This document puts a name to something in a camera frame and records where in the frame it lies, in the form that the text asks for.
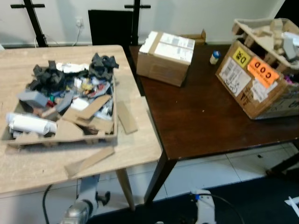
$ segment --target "power outlet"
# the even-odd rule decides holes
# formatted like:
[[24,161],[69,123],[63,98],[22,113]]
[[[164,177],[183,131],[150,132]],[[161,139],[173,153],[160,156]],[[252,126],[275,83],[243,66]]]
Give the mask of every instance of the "power outlet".
[[82,17],[76,17],[76,26],[79,28],[84,26]]

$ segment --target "light wooden table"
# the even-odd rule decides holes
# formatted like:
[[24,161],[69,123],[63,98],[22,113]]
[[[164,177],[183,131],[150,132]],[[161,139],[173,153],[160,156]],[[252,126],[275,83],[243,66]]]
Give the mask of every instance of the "light wooden table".
[[[118,122],[118,138],[112,142],[115,153],[72,179],[115,170],[125,197],[134,210],[126,168],[158,160],[161,148],[121,46],[9,49],[0,52],[0,128],[3,130],[6,126],[5,115],[12,112],[18,102],[16,94],[31,82],[32,69],[36,64],[47,66],[48,60],[57,63],[90,63],[96,52],[100,56],[115,56],[120,65],[119,69],[114,69],[116,100],[125,101],[136,119],[138,131],[126,135]],[[104,149],[103,143],[70,143],[50,148],[30,146],[17,151],[1,144],[0,194],[68,181],[70,179],[64,171],[64,165]]]

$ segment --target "dark floor mat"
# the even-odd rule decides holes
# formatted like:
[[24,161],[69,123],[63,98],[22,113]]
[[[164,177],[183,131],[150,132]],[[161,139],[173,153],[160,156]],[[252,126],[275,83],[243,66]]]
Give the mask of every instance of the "dark floor mat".
[[[299,182],[282,178],[260,178],[209,189],[212,194],[231,202],[246,224],[298,224],[299,219],[284,200],[299,196]],[[195,202],[189,194],[154,202],[151,206],[137,206],[135,212],[123,209],[92,218],[89,224],[179,224],[184,218],[194,223]],[[217,224],[238,224],[238,216],[224,202],[214,199]]]

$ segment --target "blue bottle cap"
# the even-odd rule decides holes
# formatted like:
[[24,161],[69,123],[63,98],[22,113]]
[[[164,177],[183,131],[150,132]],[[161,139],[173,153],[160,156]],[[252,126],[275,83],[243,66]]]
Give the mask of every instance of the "blue bottle cap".
[[220,52],[217,50],[213,51],[213,56],[214,58],[220,58]]

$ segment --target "tiled floor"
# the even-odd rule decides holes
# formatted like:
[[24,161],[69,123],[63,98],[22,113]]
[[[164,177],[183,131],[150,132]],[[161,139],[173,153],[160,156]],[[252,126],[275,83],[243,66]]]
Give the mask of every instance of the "tiled floor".
[[[172,170],[155,200],[224,184],[247,181],[265,175],[265,170],[275,166],[297,151],[293,144],[281,144],[251,149],[243,152],[180,161]],[[143,203],[143,197],[153,176],[157,162],[128,168],[134,201]],[[42,197],[45,187],[0,195],[0,224],[44,223]],[[49,191],[46,208],[51,224],[60,223],[64,212],[76,199],[77,182],[54,185]],[[111,192],[105,207],[99,206],[97,214],[128,207],[115,172],[102,174],[98,191]]]

